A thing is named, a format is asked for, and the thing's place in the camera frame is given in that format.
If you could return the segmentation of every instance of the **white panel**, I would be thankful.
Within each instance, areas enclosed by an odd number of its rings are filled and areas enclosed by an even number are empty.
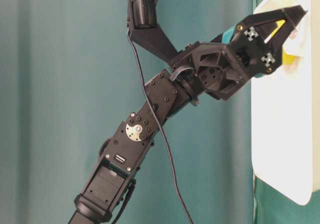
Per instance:
[[[320,6],[319,0],[312,0],[313,8],[311,0],[264,0],[255,13],[297,4],[308,13],[284,44],[287,53],[297,56],[295,61],[252,80],[252,163],[260,179],[296,203],[307,204],[312,191],[320,188],[316,145],[320,140],[320,67],[314,67],[319,41],[319,13],[314,6]]]

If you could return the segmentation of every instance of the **robotic arm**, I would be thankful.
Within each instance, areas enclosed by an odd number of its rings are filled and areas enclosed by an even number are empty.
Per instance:
[[[306,14],[295,6],[250,15],[211,42],[195,42],[177,52],[156,21],[156,5],[157,0],[128,1],[128,37],[167,62],[172,74],[164,69],[145,84],[152,110],[146,102],[130,113],[102,145],[98,163],[75,198],[77,210],[69,224],[108,222],[121,201],[122,212],[159,124],[189,102],[197,105],[203,92],[227,100],[252,77],[273,73],[282,65],[282,44]],[[281,20],[285,24],[277,29]]]

